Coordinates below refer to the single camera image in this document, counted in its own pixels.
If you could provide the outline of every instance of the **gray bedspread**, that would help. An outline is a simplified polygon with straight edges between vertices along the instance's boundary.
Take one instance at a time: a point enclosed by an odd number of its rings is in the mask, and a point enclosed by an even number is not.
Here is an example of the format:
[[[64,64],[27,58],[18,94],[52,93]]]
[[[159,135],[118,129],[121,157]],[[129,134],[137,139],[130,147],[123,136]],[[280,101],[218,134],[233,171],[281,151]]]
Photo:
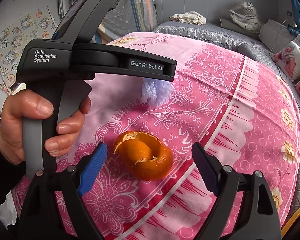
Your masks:
[[[154,32],[173,34],[213,43],[225,49],[230,49],[239,52],[240,54],[243,54],[255,61],[258,61],[268,66],[275,73],[280,75],[282,79],[289,85],[299,106],[300,112],[300,97],[294,88],[294,84],[280,70],[280,68],[277,67],[277,65],[269,55],[270,50],[262,42],[256,41],[243,34],[220,28],[211,23],[197,26],[168,21],[155,28]],[[298,177],[296,189],[291,203],[288,218],[291,217],[292,214],[300,207],[300,166],[297,176]]]

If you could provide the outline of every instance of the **folded cloth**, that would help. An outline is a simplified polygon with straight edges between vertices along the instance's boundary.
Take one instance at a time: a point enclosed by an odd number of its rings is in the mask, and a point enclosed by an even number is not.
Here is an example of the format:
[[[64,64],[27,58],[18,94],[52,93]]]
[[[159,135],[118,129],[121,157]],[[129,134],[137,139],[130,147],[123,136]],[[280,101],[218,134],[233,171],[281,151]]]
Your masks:
[[[170,16],[169,19],[176,22],[191,23],[196,25],[206,24],[207,22],[205,17],[195,11],[175,14],[174,16]]]

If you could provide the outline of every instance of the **orange peel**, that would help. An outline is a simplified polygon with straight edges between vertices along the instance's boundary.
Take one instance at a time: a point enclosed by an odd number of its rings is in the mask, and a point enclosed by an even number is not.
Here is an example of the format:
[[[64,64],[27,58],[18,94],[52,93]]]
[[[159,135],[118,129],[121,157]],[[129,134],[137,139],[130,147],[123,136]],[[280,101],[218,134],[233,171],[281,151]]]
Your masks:
[[[114,143],[128,171],[141,180],[163,179],[171,170],[173,155],[156,136],[146,132],[127,131]]]

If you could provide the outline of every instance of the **hand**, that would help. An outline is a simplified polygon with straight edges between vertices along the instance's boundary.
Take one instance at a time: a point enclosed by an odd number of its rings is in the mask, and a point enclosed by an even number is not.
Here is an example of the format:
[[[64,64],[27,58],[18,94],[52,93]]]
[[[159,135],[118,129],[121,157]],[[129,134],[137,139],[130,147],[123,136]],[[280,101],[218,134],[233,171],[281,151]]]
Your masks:
[[[288,74],[288,77],[293,78],[293,70],[294,70],[294,60],[290,60],[287,65],[284,67],[285,71]]]
[[[90,110],[89,97],[81,102],[80,110],[57,125],[58,136],[45,141],[44,147],[51,156],[67,154],[84,124],[84,116]],[[53,113],[53,105],[31,90],[22,90],[9,96],[4,102],[0,124],[0,151],[11,163],[24,160],[22,146],[22,116],[31,119],[47,119]]]
[[[280,54],[274,54],[274,61],[275,62],[278,62],[279,61],[279,56],[280,56]]]
[[[295,85],[296,91],[298,94],[300,94],[300,82],[298,82],[298,84]]]

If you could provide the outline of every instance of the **finger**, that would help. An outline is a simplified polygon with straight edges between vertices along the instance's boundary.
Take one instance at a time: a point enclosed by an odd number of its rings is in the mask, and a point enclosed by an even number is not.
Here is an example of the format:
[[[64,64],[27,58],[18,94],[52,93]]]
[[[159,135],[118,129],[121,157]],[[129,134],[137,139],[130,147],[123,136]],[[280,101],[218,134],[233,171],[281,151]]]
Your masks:
[[[11,120],[22,116],[46,119],[53,113],[53,105],[31,90],[22,90],[9,96],[2,108],[2,118]]]
[[[56,152],[54,152],[52,156],[53,156],[53,157],[60,157],[60,156],[63,156],[63,155],[65,155],[65,154],[67,154],[68,152],[70,152],[70,150],[71,150],[71,146],[68,147],[67,149],[64,149],[64,150],[61,150],[61,151],[56,151]]]
[[[81,111],[76,111],[71,117],[62,120],[57,125],[58,134],[80,132],[84,124],[84,114]]]
[[[86,97],[80,104],[80,111],[83,114],[87,114],[89,113],[90,108],[91,108],[91,100],[89,97]]]
[[[62,134],[52,138],[49,138],[45,141],[44,147],[46,151],[50,153],[51,156],[54,156],[55,153],[65,150],[72,146],[76,138],[78,137],[79,132]]]

